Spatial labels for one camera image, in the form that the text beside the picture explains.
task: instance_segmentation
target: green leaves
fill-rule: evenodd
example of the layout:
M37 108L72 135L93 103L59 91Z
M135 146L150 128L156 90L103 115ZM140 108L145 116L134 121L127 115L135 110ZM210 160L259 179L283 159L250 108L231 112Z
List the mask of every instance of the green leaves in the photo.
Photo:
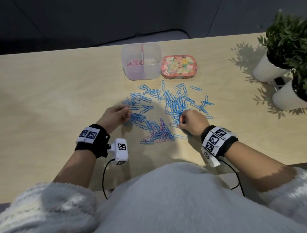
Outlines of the green leaves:
M307 19L278 11L266 37L258 37L276 66L288 65L299 74L299 85L307 94Z

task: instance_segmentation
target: pile of paper clips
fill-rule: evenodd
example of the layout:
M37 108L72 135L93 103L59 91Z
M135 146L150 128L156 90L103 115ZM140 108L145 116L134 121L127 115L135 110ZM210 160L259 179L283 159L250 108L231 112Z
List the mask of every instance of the pile of paper clips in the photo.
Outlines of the pile of paper clips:
M144 92L133 92L130 94L131 101L129 101L129 98L126 98L126 101L123 102L123 104L130 105L130 110L139 110L140 107L138 107L138 105L141 105L141 100L151 103L152 99L146 97L147 94L153 98L157 98L159 103L161 103L162 100L165 101L165 113L172 116L173 123L169 124L172 127L177 127L177 125L180 124L179 118L183 111L192 109L188 108L188 103L190 103L191 106L197 108L199 111L203 111L208 119L213 119L212 116L208 116L208 112L204 109L204 107L207 105L213 105L213 103L208 102L208 96L205 96L204 101L201 101L200 105L196 105L195 101L188 97L188 92L184 83L174 87L174 89L177 90L175 95L170 93L169 90L165 90L164 80L162 80L162 90L150 89L145 84L138 86L138 88L144 90ZM202 91L202 89L198 87L191 86L190 88L197 91ZM133 126L133 124L135 124L142 129L149 130L150 134L141 140L141 144L154 144L155 142L163 143L168 142L169 140L175 140L176 138L187 139L187 137L182 135L172 135L171 131L162 118L160 119L160 125L155 121L147 120L146 116L143 114L153 109L153 106L141 105L141 108L143 110L140 113L131 113L130 120L124 124L125 126Z

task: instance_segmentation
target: potted plant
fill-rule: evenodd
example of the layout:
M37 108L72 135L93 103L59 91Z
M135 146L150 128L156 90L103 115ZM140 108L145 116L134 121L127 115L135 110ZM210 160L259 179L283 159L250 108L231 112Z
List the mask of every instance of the potted plant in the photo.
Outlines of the potted plant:
M277 12L273 24L266 31L266 38L260 36L258 41L267 47L253 71L253 76L260 82L270 82L284 75L293 68L293 59L306 56L307 20L301 17Z
M307 62L300 64L292 71L292 74L293 79L274 93L272 97L276 107L282 110L307 107Z

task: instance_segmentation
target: hand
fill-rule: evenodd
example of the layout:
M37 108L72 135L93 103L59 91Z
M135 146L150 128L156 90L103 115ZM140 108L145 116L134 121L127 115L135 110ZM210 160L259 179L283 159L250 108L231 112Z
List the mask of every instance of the hand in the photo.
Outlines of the hand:
M179 121L181 124L178 124L177 128L185 129L197 136L200 136L210 126L207 118L196 110L183 111Z
M117 105L106 109L102 117L97 121L96 124L102 126L107 134L111 134L118 126L124 124L130 119L131 113L129 105Z

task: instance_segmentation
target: floral tin box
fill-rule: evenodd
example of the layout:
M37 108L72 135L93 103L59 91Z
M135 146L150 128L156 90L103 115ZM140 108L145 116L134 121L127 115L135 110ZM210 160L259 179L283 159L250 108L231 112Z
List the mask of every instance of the floral tin box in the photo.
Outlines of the floral tin box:
M172 55L162 58L161 74L166 79L193 78L197 63L190 55Z

